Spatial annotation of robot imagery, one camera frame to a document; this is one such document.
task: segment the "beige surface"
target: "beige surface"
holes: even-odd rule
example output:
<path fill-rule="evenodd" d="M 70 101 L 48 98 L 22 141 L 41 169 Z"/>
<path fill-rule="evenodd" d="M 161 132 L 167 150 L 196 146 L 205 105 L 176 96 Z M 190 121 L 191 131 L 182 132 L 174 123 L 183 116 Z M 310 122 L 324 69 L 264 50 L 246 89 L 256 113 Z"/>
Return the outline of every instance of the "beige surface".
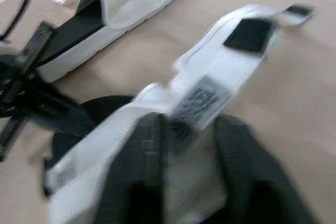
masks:
<path fill-rule="evenodd" d="M 0 27 L 18 1 L 0 4 Z M 154 81 L 167 83 L 175 59 L 217 19 L 247 3 L 275 8 L 306 3 L 317 8 L 316 16 L 300 30 L 283 33 L 270 52 L 269 64 L 253 77 L 229 112 L 254 126 L 321 223 L 335 223 L 336 0 L 175 0 L 57 81 L 57 86 L 87 101 L 135 94 Z M 11 39 L 22 47 L 40 21 L 60 25 L 71 13 L 50 0 L 33 0 Z M 34 125 L 26 126 L 7 162 L 0 164 L 1 223 L 47 222 L 47 203 L 39 191 L 39 157 L 47 153 L 50 136 Z"/>

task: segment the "barcode label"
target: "barcode label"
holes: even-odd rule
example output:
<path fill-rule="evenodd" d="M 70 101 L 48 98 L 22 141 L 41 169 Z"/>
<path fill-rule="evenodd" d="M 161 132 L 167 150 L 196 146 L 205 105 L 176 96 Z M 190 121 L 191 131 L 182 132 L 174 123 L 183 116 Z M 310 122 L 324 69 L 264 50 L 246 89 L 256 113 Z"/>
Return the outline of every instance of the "barcode label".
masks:
<path fill-rule="evenodd" d="M 202 129 L 231 97 L 232 94 L 226 87 L 209 77 L 203 77 L 179 103 L 171 119 L 194 129 Z"/>

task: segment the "black cable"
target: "black cable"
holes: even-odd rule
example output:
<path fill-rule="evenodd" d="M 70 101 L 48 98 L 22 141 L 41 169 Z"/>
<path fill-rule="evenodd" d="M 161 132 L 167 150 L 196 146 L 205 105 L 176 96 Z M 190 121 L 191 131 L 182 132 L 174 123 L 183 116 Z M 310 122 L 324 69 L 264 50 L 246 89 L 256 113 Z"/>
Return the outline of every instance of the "black cable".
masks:
<path fill-rule="evenodd" d="M 24 11 L 26 10 L 26 7 L 28 6 L 29 1 L 30 0 L 23 0 L 23 3 L 22 3 L 22 6 L 21 6 L 20 10 L 17 12 L 17 14 L 14 17 L 12 23 L 6 29 L 5 33 L 0 36 L 0 40 L 4 40 L 11 33 L 11 31 L 13 30 L 13 28 L 16 26 L 16 24 L 18 23 L 18 21 L 22 17 Z"/>

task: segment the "printed tag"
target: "printed tag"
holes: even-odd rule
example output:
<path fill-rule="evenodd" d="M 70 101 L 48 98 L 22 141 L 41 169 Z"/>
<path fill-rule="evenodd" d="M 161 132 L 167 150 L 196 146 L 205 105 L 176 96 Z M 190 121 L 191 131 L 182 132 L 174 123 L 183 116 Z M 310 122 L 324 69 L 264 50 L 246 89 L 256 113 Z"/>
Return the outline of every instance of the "printed tag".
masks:
<path fill-rule="evenodd" d="M 172 113 L 171 126 L 175 152 L 184 151 L 195 133 L 218 113 L 232 97 L 231 92 L 209 77 L 203 77 Z"/>
<path fill-rule="evenodd" d="M 183 98 L 171 118 L 201 129 L 231 97 L 227 88 L 205 76 Z"/>

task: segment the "white sole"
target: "white sole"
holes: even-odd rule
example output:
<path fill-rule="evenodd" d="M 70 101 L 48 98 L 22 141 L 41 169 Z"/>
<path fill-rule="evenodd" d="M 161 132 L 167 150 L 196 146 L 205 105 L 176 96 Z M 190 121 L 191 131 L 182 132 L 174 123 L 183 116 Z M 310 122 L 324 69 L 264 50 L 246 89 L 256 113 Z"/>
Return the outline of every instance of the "white sole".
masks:
<path fill-rule="evenodd" d="M 162 7 L 147 14 L 142 20 L 125 29 L 115 30 L 108 26 L 104 26 L 99 31 L 70 48 L 54 60 L 40 66 L 38 68 L 39 73 L 46 82 L 58 80 L 59 78 L 65 76 L 68 72 L 83 64 L 97 52 L 124 35 L 126 32 L 136 28 L 147 19 L 150 19 L 155 14 L 159 13 L 171 2 L 173 2 L 173 0 L 167 0 Z"/>

